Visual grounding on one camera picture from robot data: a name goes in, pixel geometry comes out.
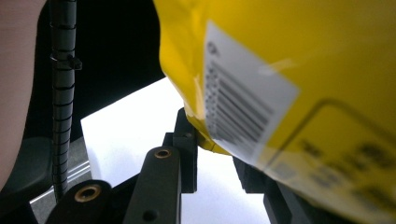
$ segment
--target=yellow package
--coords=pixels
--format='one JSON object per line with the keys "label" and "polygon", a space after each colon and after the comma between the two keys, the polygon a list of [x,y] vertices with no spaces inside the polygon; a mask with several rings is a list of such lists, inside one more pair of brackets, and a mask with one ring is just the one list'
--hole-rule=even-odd
{"label": "yellow package", "polygon": [[396,222],[396,2],[155,0],[200,145],[314,205]]}

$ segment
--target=barcode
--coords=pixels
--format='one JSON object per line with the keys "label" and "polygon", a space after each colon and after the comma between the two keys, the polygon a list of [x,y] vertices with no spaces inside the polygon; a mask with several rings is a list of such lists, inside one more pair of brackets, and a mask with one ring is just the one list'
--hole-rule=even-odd
{"label": "barcode", "polygon": [[274,109],[213,61],[206,67],[205,91],[205,118],[209,134],[226,149],[239,154],[236,156],[251,158]]}

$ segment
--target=black clamp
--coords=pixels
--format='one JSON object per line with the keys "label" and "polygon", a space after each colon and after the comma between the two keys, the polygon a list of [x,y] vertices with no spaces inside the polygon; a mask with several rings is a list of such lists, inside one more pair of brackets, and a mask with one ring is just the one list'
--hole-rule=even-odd
{"label": "black clamp", "polygon": [[67,60],[57,60],[50,56],[52,67],[59,70],[81,70],[82,62],[79,58],[70,56]]}

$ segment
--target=black cable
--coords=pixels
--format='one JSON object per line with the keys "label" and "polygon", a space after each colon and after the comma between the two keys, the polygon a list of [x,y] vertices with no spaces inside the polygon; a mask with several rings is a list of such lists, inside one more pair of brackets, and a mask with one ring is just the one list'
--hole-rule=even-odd
{"label": "black cable", "polygon": [[52,32],[52,181],[58,202],[67,191],[75,70],[82,66],[75,57],[77,1],[49,0],[49,14]]}

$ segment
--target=metal grommet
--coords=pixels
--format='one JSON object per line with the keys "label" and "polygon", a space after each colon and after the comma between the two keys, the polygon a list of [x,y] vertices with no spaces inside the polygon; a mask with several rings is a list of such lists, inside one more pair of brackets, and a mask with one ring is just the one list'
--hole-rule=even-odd
{"label": "metal grommet", "polygon": [[102,188],[99,185],[88,185],[77,191],[75,200],[79,203],[86,203],[97,198],[101,192]]}
{"label": "metal grommet", "polygon": [[165,159],[168,158],[172,155],[171,151],[168,149],[161,149],[157,152],[155,152],[155,157],[157,157],[158,159]]}

